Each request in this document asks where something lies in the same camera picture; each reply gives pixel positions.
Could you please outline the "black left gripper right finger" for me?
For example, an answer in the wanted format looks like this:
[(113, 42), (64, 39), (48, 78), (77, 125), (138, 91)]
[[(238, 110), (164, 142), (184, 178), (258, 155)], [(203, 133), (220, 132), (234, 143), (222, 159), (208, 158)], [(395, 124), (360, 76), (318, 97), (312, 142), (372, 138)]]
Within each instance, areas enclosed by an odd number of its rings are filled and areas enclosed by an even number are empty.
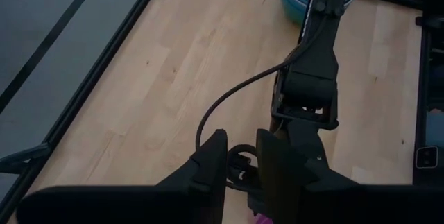
[(289, 139), (257, 131), (257, 161), (264, 202), (274, 224), (333, 224), (345, 222), (340, 209), (346, 192), (359, 184), (333, 171), (322, 180), (297, 180), (287, 171)]

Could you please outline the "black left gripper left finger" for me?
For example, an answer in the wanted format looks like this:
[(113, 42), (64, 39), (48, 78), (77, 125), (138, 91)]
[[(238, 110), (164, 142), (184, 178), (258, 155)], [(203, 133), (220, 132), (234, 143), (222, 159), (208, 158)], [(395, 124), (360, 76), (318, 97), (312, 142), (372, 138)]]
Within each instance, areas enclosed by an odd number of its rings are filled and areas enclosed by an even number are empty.
[(228, 137), (216, 130), (189, 159), (158, 183), (168, 189), (165, 224), (222, 224)]

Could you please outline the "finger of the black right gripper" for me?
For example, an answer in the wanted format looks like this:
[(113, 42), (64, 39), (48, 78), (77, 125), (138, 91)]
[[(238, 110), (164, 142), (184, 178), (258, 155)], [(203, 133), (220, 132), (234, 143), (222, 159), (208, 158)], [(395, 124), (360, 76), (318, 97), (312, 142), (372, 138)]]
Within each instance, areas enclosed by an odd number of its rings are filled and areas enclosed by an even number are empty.
[(246, 183), (246, 187), (248, 190), (247, 193), (247, 205), (248, 208), (253, 212), (253, 214), (259, 213), (259, 193), (260, 191), (260, 181), (257, 175), (257, 169), (247, 169), (242, 179)]
[(293, 120), (287, 132), (291, 146), (287, 171), (297, 180), (322, 180), (329, 165), (318, 128), (308, 121)]

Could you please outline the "large green plastic bowl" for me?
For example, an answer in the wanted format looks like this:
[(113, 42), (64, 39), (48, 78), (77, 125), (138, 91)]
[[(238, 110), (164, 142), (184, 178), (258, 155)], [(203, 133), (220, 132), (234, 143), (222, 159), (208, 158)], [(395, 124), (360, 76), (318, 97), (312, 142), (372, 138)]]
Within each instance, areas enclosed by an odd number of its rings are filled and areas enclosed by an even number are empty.
[(301, 25), (305, 17), (308, 0), (281, 0), (285, 15), (295, 24)]

